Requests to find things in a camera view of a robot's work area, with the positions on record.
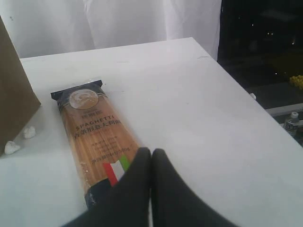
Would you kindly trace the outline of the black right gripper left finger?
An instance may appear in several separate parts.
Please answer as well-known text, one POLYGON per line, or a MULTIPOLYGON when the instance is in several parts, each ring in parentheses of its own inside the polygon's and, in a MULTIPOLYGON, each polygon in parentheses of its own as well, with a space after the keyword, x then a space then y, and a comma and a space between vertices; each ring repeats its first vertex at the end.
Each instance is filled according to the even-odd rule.
POLYGON ((66 227, 147 227, 151 152, 139 148, 127 172, 107 196, 66 227))

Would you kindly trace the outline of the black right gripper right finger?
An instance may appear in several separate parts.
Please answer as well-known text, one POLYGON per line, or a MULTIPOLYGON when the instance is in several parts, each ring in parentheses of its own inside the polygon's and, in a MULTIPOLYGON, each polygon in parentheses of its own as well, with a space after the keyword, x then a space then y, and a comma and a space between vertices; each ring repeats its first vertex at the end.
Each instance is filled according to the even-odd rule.
POLYGON ((186 185, 166 153, 152 153, 151 207, 155 227, 230 227, 221 216, 186 185))

